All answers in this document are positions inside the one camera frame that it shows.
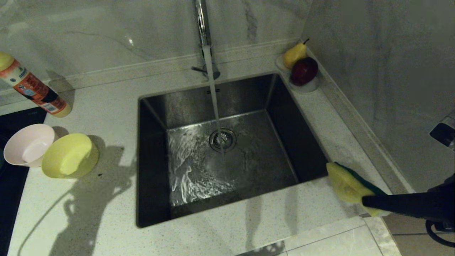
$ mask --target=sponge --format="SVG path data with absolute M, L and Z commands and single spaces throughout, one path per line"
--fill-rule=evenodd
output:
M 384 191 L 362 178 L 358 173 L 345 166 L 327 163 L 330 183 L 338 198 L 344 202 L 360 204 L 371 216 L 381 216 L 385 211 L 366 207 L 362 197 L 368 195 L 386 195 Z

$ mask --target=chrome faucet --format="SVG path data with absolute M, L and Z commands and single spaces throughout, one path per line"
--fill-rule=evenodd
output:
M 201 43 L 201 51 L 203 46 L 210 46 L 210 54 L 212 54 L 212 39 L 210 37 L 210 28 L 208 26 L 208 16 L 207 16 L 207 5 L 205 0 L 194 0 L 194 5 L 196 7 L 196 18 L 197 18 L 197 28 L 199 30 L 199 40 Z M 217 68 L 217 65 L 213 63 L 212 57 L 212 67 L 213 67 L 213 79 L 217 79 L 220 76 L 220 71 Z M 205 76 L 207 76 L 207 67 L 204 65 L 202 68 L 191 67 L 192 70 L 199 71 Z

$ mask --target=yellow pear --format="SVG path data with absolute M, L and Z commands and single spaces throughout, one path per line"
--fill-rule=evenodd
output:
M 307 46 L 305 43 L 308 42 L 308 40 L 310 39 L 308 38 L 305 42 L 297 43 L 283 55 L 283 64 L 285 67 L 292 69 L 295 62 L 307 56 Z

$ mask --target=white dish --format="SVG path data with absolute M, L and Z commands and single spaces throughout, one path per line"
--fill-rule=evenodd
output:
M 316 91 L 319 88 L 320 83 L 321 80 L 319 80 L 318 77 L 315 77 L 313 80 L 302 86 L 294 85 L 291 81 L 289 81 L 289 87 L 291 87 L 291 89 L 297 93 L 308 94 L 310 92 Z
M 284 65 L 283 56 L 284 56 L 284 54 L 278 56 L 278 58 L 277 58 L 276 61 L 275 61 L 275 65 L 277 65 L 278 69 L 281 70 L 281 71 L 283 71 L 286 75 L 290 75 L 290 74 L 291 74 L 291 70 L 288 69 L 288 68 Z
M 58 139 L 54 129 L 42 123 L 16 132 L 6 143 L 3 157 L 12 165 L 39 167 L 46 150 Z

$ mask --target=countertop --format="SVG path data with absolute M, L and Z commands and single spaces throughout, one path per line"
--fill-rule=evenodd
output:
M 277 55 L 220 64 L 217 83 L 278 72 Z M 320 77 L 322 84 L 328 83 Z M 327 177 L 147 228 L 136 226 L 138 99 L 206 85 L 189 69 L 64 92 L 73 105 L 65 118 L 45 123 L 62 135 L 85 133 L 100 150 L 87 176 L 50 179 L 30 169 L 9 255 L 217 255 L 232 256 L 364 213 L 339 201 Z M 328 160 L 357 170 L 390 190 L 321 89 L 291 90 Z M 30 108 L 0 107 L 0 114 Z

